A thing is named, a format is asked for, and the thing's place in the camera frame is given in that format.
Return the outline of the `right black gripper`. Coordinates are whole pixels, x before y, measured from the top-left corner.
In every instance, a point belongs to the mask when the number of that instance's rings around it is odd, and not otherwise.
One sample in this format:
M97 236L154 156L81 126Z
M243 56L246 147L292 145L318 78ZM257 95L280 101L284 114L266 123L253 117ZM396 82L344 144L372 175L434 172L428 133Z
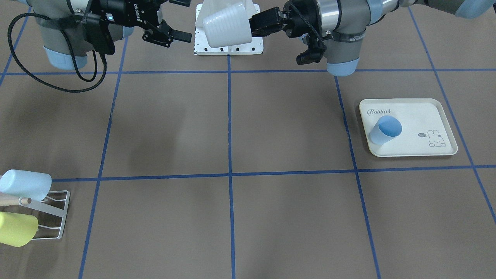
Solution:
M142 39L155 45L170 47L172 42L190 43L192 33L171 28L161 21L158 12L166 0L91 0L89 11L107 23L125 27L141 27ZM169 0L182 7L190 7L191 0Z

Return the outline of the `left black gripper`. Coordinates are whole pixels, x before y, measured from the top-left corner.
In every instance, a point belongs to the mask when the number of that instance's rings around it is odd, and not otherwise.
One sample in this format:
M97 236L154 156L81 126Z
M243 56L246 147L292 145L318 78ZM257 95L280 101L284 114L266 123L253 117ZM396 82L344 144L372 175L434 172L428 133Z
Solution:
M289 38L304 34L321 37L320 12L315 0L289 0L283 12L287 15L285 22L279 8L254 14L249 19L251 36L263 38L283 30Z

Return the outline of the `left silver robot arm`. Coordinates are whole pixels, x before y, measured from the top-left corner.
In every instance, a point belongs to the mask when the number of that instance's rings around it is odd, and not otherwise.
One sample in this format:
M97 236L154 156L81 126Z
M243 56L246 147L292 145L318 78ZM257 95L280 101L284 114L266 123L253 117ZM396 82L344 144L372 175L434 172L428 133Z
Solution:
M494 0L289 0L249 19L253 37L284 31L301 38L308 49L296 57L298 65L327 60L333 76L351 75L357 68L367 27L400 8L424 5L457 17L482 15Z

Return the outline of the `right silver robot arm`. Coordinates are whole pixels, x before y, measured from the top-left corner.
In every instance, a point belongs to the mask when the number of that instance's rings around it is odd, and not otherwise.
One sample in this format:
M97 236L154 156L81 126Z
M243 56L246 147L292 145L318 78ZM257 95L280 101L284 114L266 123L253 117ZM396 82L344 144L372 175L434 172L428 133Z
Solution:
M163 0L23 0L40 28L53 67L81 69L88 52L115 53L115 42L144 30L144 41L169 47L191 42L192 34L175 30L162 17Z

